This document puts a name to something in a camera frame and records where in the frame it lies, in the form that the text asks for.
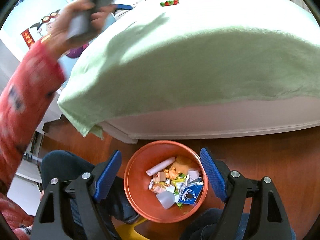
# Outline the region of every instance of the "silver screw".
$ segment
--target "silver screw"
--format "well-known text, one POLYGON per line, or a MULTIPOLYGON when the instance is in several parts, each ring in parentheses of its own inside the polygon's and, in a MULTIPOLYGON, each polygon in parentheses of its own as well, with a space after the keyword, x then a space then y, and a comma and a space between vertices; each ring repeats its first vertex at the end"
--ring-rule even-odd
POLYGON ((58 179, 57 178, 53 178, 51 180, 51 184, 54 185, 54 184, 57 184, 58 183, 58 179))
POLYGON ((271 179, 269 177, 264 177, 263 180, 265 183, 271 183, 271 179))
POLYGON ((231 172, 231 176, 234 178, 239 178, 240 177, 240 173, 238 171, 233 171, 231 172))
POLYGON ((88 179, 90 178, 91 174, 89 172, 85 172, 84 174, 82 174, 82 178, 83 179, 88 179))

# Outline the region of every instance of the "person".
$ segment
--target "person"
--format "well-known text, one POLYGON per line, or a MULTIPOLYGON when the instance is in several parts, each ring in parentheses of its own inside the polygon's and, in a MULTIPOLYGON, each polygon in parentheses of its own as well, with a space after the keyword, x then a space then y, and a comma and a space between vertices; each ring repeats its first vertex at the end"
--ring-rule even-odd
MULTIPOLYGON (((65 81, 57 60, 68 50, 87 42, 67 40, 72 16, 78 11, 93 7, 94 4, 90 0, 76 0, 68 4, 61 16, 52 24, 51 32, 34 43, 26 53, 0 96, 0 212, 19 240, 29 239, 34 217, 27 215, 6 194, 36 127, 49 107, 55 91, 65 81)), ((91 23, 97 30, 96 34, 101 31, 107 15, 114 10, 115 6, 110 5, 100 8, 99 12, 91 15, 91 23)), ((54 177, 61 180, 75 179, 83 171, 90 171, 93 168, 92 164, 72 153, 51 152, 44 158, 41 166, 44 189, 54 177)), ((76 230, 82 239, 86 239, 74 200, 71 201, 71 207, 76 230)), ((108 197, 98 206, 98 211, 116 240, 120 237, 114 229, 110 216, 126 223, 134 222, 138 216, 126 199, 120 178, 115 179, 108 197)), ((187 227, 180 240, 209 239, 221 212, 218 209, 207 210, 187 227)), ((244 214, 237 240, 242 239, 247 218, 248 216, 244 214)))

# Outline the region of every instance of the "red sleeve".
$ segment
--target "red sleeve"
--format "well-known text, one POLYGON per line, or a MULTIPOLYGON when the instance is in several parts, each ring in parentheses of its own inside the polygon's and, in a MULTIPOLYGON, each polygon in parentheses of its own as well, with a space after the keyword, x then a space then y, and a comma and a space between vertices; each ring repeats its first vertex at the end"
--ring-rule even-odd
POLYGON ((12 203, 5 196, 36 127, 64 80, 60 65, 38 41, 0 96, 0 212, 10 225, 23 218, 12 217, 12 203))

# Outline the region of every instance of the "yellow stool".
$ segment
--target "yellow stool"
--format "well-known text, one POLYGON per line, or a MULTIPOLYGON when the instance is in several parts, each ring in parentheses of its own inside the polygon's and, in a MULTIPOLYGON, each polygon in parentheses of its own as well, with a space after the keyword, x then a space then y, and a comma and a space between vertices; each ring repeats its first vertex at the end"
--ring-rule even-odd
POLYGON ((134 230, 136 226, 142 224, 144 221, 147 221, 147 219, 141 217, 136 223, 132 225, 121 225, 117 227, 116 230, 123 240, 149 240, 134 230))

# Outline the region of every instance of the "red and green toy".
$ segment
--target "red and green toy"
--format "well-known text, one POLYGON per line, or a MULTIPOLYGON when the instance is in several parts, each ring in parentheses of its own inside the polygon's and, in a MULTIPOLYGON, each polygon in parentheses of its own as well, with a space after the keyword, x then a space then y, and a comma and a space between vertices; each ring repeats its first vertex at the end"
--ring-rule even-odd
POLYGON ((176 5, 179 3, 179 0, 173 0, 173 1, 166 1, 166 2, 161 2, 161 6, 169 6, 169 5, 176 5))

